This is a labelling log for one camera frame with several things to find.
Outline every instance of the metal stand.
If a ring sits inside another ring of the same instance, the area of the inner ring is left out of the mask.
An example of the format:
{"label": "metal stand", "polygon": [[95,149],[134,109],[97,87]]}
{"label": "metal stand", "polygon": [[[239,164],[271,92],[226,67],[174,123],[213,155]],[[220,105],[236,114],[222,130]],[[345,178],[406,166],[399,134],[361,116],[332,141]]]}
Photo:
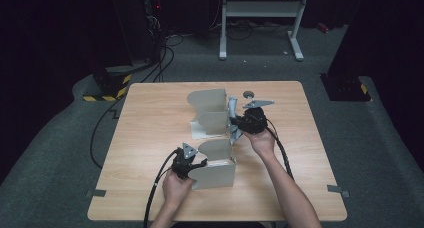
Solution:
{"label": "metal stand", "polygon": [[306,0],[301,1],[227,1],[222,0],[222,27],[219,44],[219,59],[227,58],[227,17],[296,17],[293,31],[288,31],[297,61],[304,57],[297,42],[296,35],[306,7]]}

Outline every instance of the gray carpet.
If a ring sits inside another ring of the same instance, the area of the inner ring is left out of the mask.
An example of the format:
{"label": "gray carpet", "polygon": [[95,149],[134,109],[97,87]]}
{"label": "gray carpet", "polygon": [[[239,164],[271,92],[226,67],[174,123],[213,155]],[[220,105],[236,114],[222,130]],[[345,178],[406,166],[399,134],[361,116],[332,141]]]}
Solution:
{"label": "gray carpet", "polygon": [[[184,36],[180,44],[181,37],[170,38],[167,44],[175,57],[162,80],[300,81],[336,180],[351,193],[344,198],[348,218],[324,222],[324,227],[424,227],[423,172],[393,127],[372,79],[360,77],[371,102],[329,101],[321,83],[319,73],[328,71],[346,27],[328,34],[301,29],[298,40],[303,62],[295,61],[284,32],[269,31],[262,28],[247,39],[229,39],[226,61],[218,59],[217,38]],[[248,34],[229,33],[235,38]],[[170,57],[168,51],[164,64]],[[134,74],[131,83],[143,80],[151,70]],[[152,82],[154,75],[146,82]],[[90,78],[75,84],[75,101],[39,132],[1,185],[0,227],[142,227],[141,221],[87,218],[87,191],[95,188],[100,174],[90,159],[90,139],[97,121],[112,104],[82,101]],[[121,100],[115,108],[120,111],[123,104]],[[99,163],[105,159],[116,124],[108,113],[99,125],[93,147]]]}

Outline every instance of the cable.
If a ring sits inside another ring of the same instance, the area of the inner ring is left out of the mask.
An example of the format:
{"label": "cable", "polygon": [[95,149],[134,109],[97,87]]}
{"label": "cable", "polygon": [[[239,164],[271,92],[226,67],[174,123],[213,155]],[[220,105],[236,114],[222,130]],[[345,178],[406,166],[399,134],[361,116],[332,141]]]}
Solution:
{"label": "cable", "polygon": [[[242,31],[242,32],[249,32],[249,34],[247,34],[245,37],[242,38],[236,38],[233,37],[231,35],[229,35],[229,33],[227,33],[227,37],[231,40],[236,40],[236,41],[242,41],[245,40],[247,38],[249,38],[253,33],[258,33],[258,34],[272,34],[272,33],[279,33],[279,32],[284,32],[287,31],[288,29],[290,29],[290,27],[292,26],[280,26],[280,25],[275,25],[275,26],[266,26],[266,25],[256,25],[256,26],[252,26],[251,24],[249,24],[249,22],[246,22],[246,25],[229,25],[229,28],[235,31]],[[257,30],[257,28],[267,28],[267,27],[272,27],[274,28],[271,31],[260,31]]]}
{"label": "cable", "polygon": [[171,62],[174,60],[174,56],[175,56],[175,54],[174,54],[174,51],[171,49],[171,48],[169,48],[169,47],[165,47],[165,54],[166,54],[166,50],[169,50],[169,51],[171,51],[171,53],[172,53],[172,57],[171,57],[171,60],[165,65],[165,67],[163,67],[162,68],[162,65],[160,65],[160,71],[159,71],[159,73],[156,75],[156,77],[153,79],[153,82],[155,82],[156,81],[156,79],[159,77],[159,81],[161,81],[162,80],[162,82],[164,81],[163,80],[163,72],[169,67],[169,65],[171,64]]}
{"label": "cable", "polygon": [[179,42],[177,42],[177,43],[175,43],[175,44],[171,44],[171,45],[166,45],[166,46],[177,46],[177,45],[179,45],[179,44],[181,44],[181,43],[183,43],[183,41],[184,41],[184,36],[182,36],[182,35],[171,35],[171,36],[168,36],[166,39],[168,40],[168,39],[170,39],[170,38],[174,38],[174,37],[180,37],[181,38],[181,40],[179,41]]}
{"label": "cable", "polygon": [[155,72],[156,71],[156,69],[159,67],[159,65],[160,65],[160,63],[162,63],[163,62],[163,60],[165,59],[165,56],[162,56],[162,59],[160,60],[160,62],[158,63],[158,65],[152,70],[152,71],[150,71],[150,73],[149,74],[147,74],[147,76],[146,77],[144,77],[144,79],[143,80],[141,80],[140,81],[140,83],[143,83],[143,82],[145,82],[152,74],[153,74],[153,72]]}
{"label": "cable", "polygon": [[162,164],[162,167],[160,168],[156,178],[155,178],[155,182],[153,183],[152,186],[152,190],[150,191],[150,195],[149,195],[149,199],[147,201],[147,205],[146,205],[146,212],[144,213],[144,222],[143,222],[143,227],[147,228],[147,222],[149,220],[149,213],[150,213],[150,207],[152,206],[152,202],[153,202],[153,197],[155,196],[155,192],[156,192],[156,188],[158,186],[159,180],[160,178],[163,176],[163,174],[165,174],[165,172],[162,173],[163,168],[165,167],[165,165],[168,163],[169,159],[171,159],[171,157],[176,154],[178,151],[178,149],[174,150],[171,152],[171,154],[169,154],[169,156],[165,159],[165,161]]}
{"label": "cable", "polygon": [[[103,120],[103,118],[105,117],[105,115],[108,113],[108,112],[110,112],[110,111],[113,111],[112,110],[112,108],[116,105],[116,104],[118,104],[118,102],[120,101],[120,100],[122,100],[124,97],[125,97],[126,95],[123,95],[119,100],[117,100],[117,101],[115,101],[104,113],[103,113],[103,115],[100,117],[100,119],[97,121],[97,124],[96,124],[96,126],[94,127],[94,129],[93,129],[93,132],[92,132],[92,134],[91,134],[91,141],[90,141],[90,157],[91,157],[91,160],[93,161],[93,163],[97,166],[97,167],[99,167],[100,169],[102,169],[103,168],[103,166],[101,166],[97,161],[96,161],[96,159],[94,158],[94,154],[93,154],[93,143],[94,143],[94,136],[96,135],[96,131],[97,131],[97,128],[99,127],[99,124],[100,124],[100,122]],[[116,119],[116,110],[114,110],[115,112],[114,112],[114,119]]]}
{"label": "cable", "polygon": [[290,168],[289,158],[287,157],[286,151],[284,149],[283,144],[281,144],[280,139],[278,138],[277,131],[275,130],[274,125],[270,120],[267,119],[268,122],[271,123],[272,127],[274,128],[274,131],[272,131],[269,127],[265,127],[271,133],[271,135],[274,137],[275,141],[277,142],[278,147],[280,148],[281,154],[283,155],[284,160],[284,166],[286,167],[287,174],[294,180],[293,173]]}
{"label": "cable", "polygon": [[152,67],[152,66],[156,65],[156,64],[157,64],[157,62],[158,62],[158,61],[152,61],[152,62],[150,62],[149,64],[147,64],[147,65],[145,65],[145,66],[140,66],[140,67],[138,67],[138,68],[135,68],[135,69],[130,70],[130,71],[125,71],[125,72],[122,72],[122,73],[120,73],[120,74],[125,76],[125,75],[131,75],[131,74],[134,74],[134,73],[136,73],[136,72],[144,71],[144,70],[147,70],[147,69],[149,69],[150,67]]}
{"label": "cable", "polygon": [[212,26],[215,24],[216,19],[218,18],[218,14],[219,14],[219,8],[221,7],[221,0],[218,0],[218,7],[216,8],[216,14],[215,14],[215,18],[212,21],[211,25],[209,26],[209,29],[212,28]]}
{"label": "cable", "polygon": [[283,144],[281,144],[280,139],[278,138],[277,130],[275,129],[274,124],[272,124],[270,120],[266,119],[266,121],[268,121],[271,124],[272,128],[274,129],[272,131],[269,127],[265,126],[260,121],[260,119],[258,119],[254,115],[246,113],[246,112],[244,113],[244,115],[254,119],[259,125],[261,125],[264,129],[267,129],[269,133],[271,133],[271,135],[274,137],[275,141],[277,142],[278,147],[280,148],[281,154],[283,155],[284,165],[286,167],[287,174],[294,180],[293,173],[290,168],[289,158],[287,157]]}

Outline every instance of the human hand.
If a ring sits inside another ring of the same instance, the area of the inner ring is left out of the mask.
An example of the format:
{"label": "human hand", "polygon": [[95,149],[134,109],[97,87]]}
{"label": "human hand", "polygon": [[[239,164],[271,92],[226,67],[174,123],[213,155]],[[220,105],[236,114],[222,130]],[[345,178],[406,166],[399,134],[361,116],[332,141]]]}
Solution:
{"label": "human hand", "polygon": [[182,180],[178,177],[177,173],[169,170],[162,184],[165,203],[175,207],[180,206],[190,192],[193,183],[193,179],[187,178]]}
{"label": "human hand", "polygon": [[247,132],[243,132],[243,134],[247,138],[249,138],[253,150],[259,155],[259,157],[261,157],[262,159],[266,159],[269,156],[275,156],[275,139],[270,133],[270,131],[265,129],[261,133],[255,135]]}

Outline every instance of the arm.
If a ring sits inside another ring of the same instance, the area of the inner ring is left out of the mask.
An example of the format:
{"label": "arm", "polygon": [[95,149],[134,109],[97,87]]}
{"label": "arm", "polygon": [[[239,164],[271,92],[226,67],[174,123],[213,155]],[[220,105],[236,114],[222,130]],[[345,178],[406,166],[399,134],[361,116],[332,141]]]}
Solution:
{"label": "arm", "polygon": [[180,179],[175,172],[169,170],[163,181],[163,193],[165,203],[162,205],[151,228],[168,228],[171,226],[172,219],[178,211],[178,208],[191,190],[194,180],[188,178]]}
{"label": "arm", "polygon": [[264,162],[277,194],[278,203],[287,223],[295,227],[321,227],[309,199],[287,174],[274,154],[275,139],[265,130],[259,134],[245,133],[253,150]]}

